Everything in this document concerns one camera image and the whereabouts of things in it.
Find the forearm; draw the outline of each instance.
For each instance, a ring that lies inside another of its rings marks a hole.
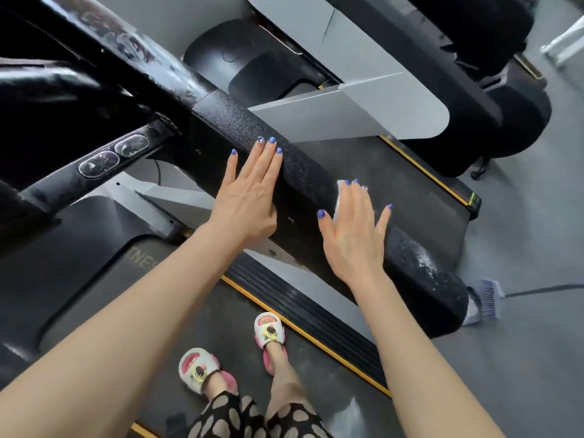
[[[0,436],[124,436],[186,319],[238,253],[202,226],[0,392]]]
[[[376,339],[388,388],[408,438],[503,436],[379,274],[353,289]]]

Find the person's right hand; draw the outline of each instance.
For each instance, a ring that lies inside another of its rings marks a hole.
[[[377,226],[369,192],[357,182],[341,184],[336,222],[318,211],[326,259],[335,275],[352,290],[383,271],[385,229],[391,206],[383,209]]]

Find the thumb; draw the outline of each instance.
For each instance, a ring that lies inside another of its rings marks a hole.
[[[322,239],[324,242],[332,241],[336,235],[335,223],[333,223],[331,216],[325,210],[317,212],[318,228],[321,230]]]
[[[377,225],[375,226],[375,230],[380,235],[382,240],[385,239],[385,230],[387,229],[387,223],[390,221],[391,207],[391,204],[389,206],[385,206],[381,216],[379,217],[379,221],[377,221]]]

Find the slipper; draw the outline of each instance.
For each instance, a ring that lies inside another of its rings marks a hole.
[[[261,319],[265,316],[271,316],[275,319],[275,321],[266,324],[260,324]],[[266,344],[268,344],[270,341],[280,343],[282,345],[284,356],[286,356],[286,360],[288,359],[288,352],[284,347],[286,333],[284,332],[284,326],[282,325],[280,317],[271,312],[264,312],[259,314],[253,322],[253,331],[255,332],[256,344],[260,349],[263,350],[263,365],[266,367],[267,372],[271,376],[274,376],[274,369],[272,367],[272,363],[270,362],[270,356],[267,354],[267,350],[265,348]]]
[[[233,394],[237,393],[237,382],[230,373],[221,370],[219,360],[215,355],[208,353],[205,349],[195,347],[190,349],[179,361],[180,379],[189,389],[201,395],[203,384],[209,375],[219,371],[227,383],[227,390]]]

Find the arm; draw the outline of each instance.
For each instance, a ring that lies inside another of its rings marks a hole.
[[[366,189],[343,185],[338,220],[319,219],[326,257],[355,296],[376,339],[399,421],[408,438],[502,438],[504,435],[444,360],[383,271],[391,210],[374,226]]]
[[[275,151],[256,143],[237,179],[232,153],[208,223],[0,392],[0,436],[125,436],[186,319],[242,248],[275,231]]]

